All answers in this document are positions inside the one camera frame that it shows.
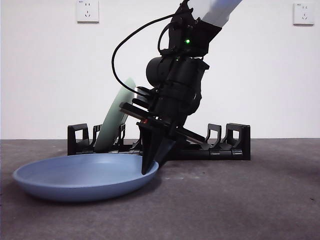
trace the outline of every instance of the wall outlet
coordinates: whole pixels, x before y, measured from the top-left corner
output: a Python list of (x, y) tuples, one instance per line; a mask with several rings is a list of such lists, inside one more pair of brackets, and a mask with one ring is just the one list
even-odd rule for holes
[(98, 23), (99, 0), (77, 0), (76, 19), (78, 23)]
[(315, 4), (313, 2), (297, 2), (293, 4), (294, 25), (315, 24)]

